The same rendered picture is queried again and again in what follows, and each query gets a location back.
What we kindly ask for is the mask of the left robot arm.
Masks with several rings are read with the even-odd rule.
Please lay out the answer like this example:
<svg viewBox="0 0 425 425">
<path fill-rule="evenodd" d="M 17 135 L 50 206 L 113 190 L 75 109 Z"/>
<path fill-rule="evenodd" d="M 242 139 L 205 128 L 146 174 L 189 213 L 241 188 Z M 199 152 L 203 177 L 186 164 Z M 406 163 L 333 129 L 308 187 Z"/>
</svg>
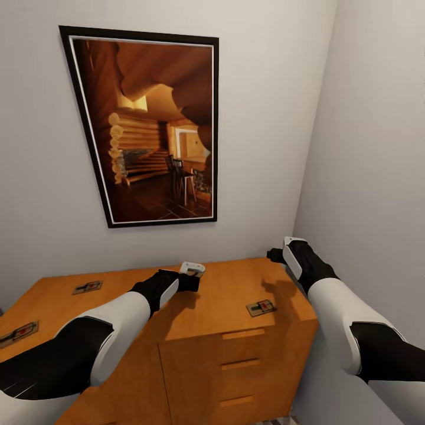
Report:
<svg viewBox="0 0 425 425">
<path fill-rule="evenodd" d="M 197 292 L 202 264 L 159 269 L 120 297 L 70 321 L 58 335 L 0 363 L 0 425 L 53 425 L 90 386 L 99 387 L 155 311 Z"/>
</svg>

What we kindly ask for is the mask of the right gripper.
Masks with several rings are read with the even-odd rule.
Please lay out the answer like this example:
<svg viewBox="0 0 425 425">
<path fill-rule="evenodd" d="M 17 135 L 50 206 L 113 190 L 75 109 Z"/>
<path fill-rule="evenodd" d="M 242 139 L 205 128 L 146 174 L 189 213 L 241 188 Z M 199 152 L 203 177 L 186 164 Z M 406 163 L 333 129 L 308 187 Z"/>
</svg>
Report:
<svg viewBox="0 0 425 425">
<path fill-rule="evenodd" d="M 267 251 L 267 257 L 271 259 L 272 262 L 277 262 L 280 263 L 281 265 L 284 265 L 287 263 L 285 262 L 284 258 L 283 258 L 283 249 L 271 249 L 270 251 Z"/>
</svg>

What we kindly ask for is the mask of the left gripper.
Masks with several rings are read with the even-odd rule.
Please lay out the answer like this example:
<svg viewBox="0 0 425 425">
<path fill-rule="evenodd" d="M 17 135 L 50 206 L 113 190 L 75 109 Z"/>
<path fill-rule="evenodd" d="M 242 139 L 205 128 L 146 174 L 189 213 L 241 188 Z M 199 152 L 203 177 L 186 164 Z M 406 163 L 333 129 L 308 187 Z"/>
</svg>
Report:
<svg viewBox="0 0 425 425">
<path fill-rule="evenodd" d="M 200 277 L 194 277 L 187 274 L 179 273 L 184 278 L 184 286 L 179 292 L 193 291 L 197 292 L 200 282 Z"/>
</svg>

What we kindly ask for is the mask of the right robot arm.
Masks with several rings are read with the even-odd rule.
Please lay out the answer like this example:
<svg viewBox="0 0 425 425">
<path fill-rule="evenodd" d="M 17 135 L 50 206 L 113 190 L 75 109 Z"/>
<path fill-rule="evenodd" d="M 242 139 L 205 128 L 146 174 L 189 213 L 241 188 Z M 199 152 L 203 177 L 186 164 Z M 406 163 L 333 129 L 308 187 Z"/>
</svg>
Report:
<svg viewBox="0 0 425 425">
<path fill-rule="evenodd" d="M 407 343 L 303 238 L 267 251 L 303 286 L 337 364 L 360 377 L 404 425 L 425 425 L 425 350 Z"/>
</svg>

